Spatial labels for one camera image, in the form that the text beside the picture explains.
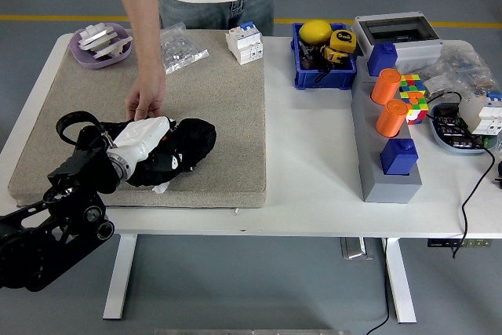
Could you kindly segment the person's right hand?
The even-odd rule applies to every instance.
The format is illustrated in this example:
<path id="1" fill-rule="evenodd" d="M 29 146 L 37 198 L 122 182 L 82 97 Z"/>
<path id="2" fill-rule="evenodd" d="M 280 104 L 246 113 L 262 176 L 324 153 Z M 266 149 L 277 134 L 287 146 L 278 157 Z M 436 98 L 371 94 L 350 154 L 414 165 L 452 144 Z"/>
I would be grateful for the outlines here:
<path id="1" fill-rule="evenodd" d="M 158 117 L 166 93 L 166 73 L 162 67 L 141 68 L 125 99 L 127 120 L 138 121 Z"/>

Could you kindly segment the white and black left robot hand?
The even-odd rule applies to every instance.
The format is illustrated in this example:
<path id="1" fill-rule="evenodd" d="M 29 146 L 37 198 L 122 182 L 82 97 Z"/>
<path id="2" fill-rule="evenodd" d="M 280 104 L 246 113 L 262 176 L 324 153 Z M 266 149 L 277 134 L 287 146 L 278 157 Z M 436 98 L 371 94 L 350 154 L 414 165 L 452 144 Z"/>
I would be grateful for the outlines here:
<path id="1" fill-rule="evenodd" d="M 115 138 L 115 147 L 107 153 L 132 166 L 144 161 L 169 130 L 170 119 L 165 116 L 133 121 Z"/>

